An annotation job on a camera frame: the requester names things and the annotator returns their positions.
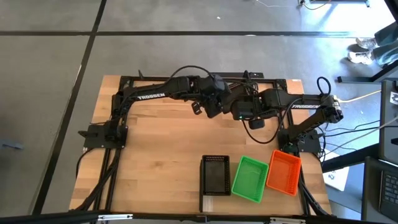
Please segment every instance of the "wooden tabletop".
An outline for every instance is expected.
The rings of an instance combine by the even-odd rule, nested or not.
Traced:
[[[118,90],[120,76],[104,76],[92,122],[109,118],[111,97]],[[135,86],[156,82],[134,82]],[[303,93],[300,80],[287,80],[289,93]],[[260,90],[272,88],[259,84]],[[308,117],[307,110],[293,110],[294,123]],[[272,137],[277,118],[265,120],[265,128],[250,130],[260,141]],[[242,122],[231,114],[213,119],[203,112],[194,115],[190,102],[161,98],[139,101],[130,109],[126,147],[122,150],[113,195],[113,212],[199,213],[199,166],[202,155],[228,155],[231,181],[241,156],[269,163],[277,139],[258,144],[245,132]],[[76,208],[97,184],[104,149],[95,149],[81,161],[70,208]],[[324,210],[331,212],[319,160],[301,153],[307,188]],[[104,208],[107,187],[103,191]],[[295,197],[265,187],[261,203],[232,194],[229,197],[204,196],[204,213],[214,215],[301,215],[299,194]]]

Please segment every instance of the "green basket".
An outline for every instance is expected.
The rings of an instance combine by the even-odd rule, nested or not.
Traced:
[[[232,193],[260,203],[266,185],[268,164],[242,156],[236,171]]]

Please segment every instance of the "plastic basket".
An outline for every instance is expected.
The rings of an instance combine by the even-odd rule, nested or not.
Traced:
[[[299,184],[301,159],[275,150],[272,153],[267,187],[295,196]]]
[[[260,203],[267,174],[268,164],[242,156],[232,185],[232,193]]]
[[[229,184],[229,156],[202,156],[203,194],[231,195]]]

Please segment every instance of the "orange basket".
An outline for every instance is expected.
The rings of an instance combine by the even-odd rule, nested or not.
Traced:
[[[272,153],[267,187],[295,196],[299,184],[301,159],[275,150]]]

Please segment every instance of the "sneaker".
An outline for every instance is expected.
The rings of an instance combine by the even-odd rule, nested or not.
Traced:
[[[372,39],[356,38],[355,41],[358,44],[358,46],[362,47],[363,49],[375,49],[376,47],[378,47],[375,38]]]
[[[348,52],[348,59],[353,63],[370,65],[373,62],[372,52]]]

